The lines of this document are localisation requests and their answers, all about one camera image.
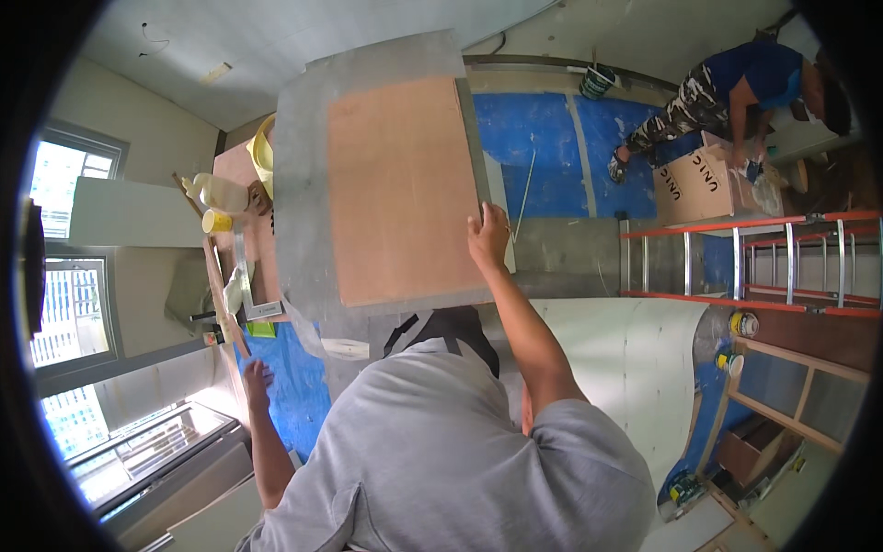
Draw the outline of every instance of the plastic jug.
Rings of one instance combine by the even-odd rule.
[[[226,178],[201,172],[193,177],[181,178],[187,195],[199,198],[207,207],[224,213],[241,213],[248,207],[248,188]]]

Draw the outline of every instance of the green bucket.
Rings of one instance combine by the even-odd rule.
[[[616,82],[616,73],[606,65],[598,65],[597,71],[607,77],[610,82],[599,77],[592,69],[587,69],[583,81],[579,83],[579,93],[590,100],[597,100],[606,93]]]

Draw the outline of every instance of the ceiling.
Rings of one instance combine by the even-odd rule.
[[[117,0],[89,35],[82,54],[230,131],[275,110],[285,83],[315,59],[447,28],[454,30],[458,48],[465,48],[551,3]],[[200,84],[223,63],[232,69]]]

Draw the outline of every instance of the camouflage pants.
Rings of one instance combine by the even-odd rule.
[[[625,147],[632,153],[645,152],[654,144],[727,120],[727,107],[717,99],[708,68],[699,64],[690,69],[677,88],[677,96],[665,104],[660,114],[647,119],[626,137]]]

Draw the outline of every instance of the can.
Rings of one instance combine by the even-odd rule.
[[[760,322],[754,313],[735,311],[729,317],[729,330],[738,336],[754,337],[760,329]]]
[[[729,377],[735,378],[742,373],[745,365],[745,357],[732,351],[719,352],[714,355],[714,364],[721,370],[726,370]]]
[[[590,100],[601,98],[616,82],[616,73],[606,65],[599,64],[594,71],[592,68],[585,72],[582,82],[579,83],[579,93]]]

